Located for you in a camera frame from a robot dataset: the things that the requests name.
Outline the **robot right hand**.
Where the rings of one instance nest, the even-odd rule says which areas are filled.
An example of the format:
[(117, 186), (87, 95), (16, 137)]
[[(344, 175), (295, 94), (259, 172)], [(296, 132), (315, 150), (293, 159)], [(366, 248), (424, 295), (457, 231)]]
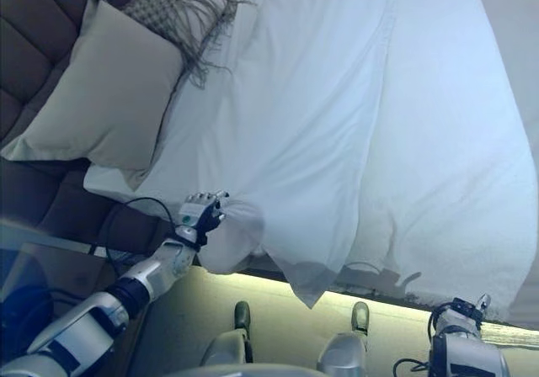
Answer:
[(475, 337), (481, 336), (484, 316), (491, 304), (491, 296), (483, 294), (476, 304), (454, 298), (436, 307), (430, 315), (428, 332), (435, 335), (464, 332)]

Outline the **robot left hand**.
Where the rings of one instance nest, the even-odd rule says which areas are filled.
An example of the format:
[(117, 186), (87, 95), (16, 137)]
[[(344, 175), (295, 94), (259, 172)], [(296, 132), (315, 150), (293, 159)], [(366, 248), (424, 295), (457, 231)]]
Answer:
[(207, 244), (207, 234), (225, 219), (221, 203), (229, 196), (226, 191), (189, 195), (179, 210), (177, 240), (198, 252)]

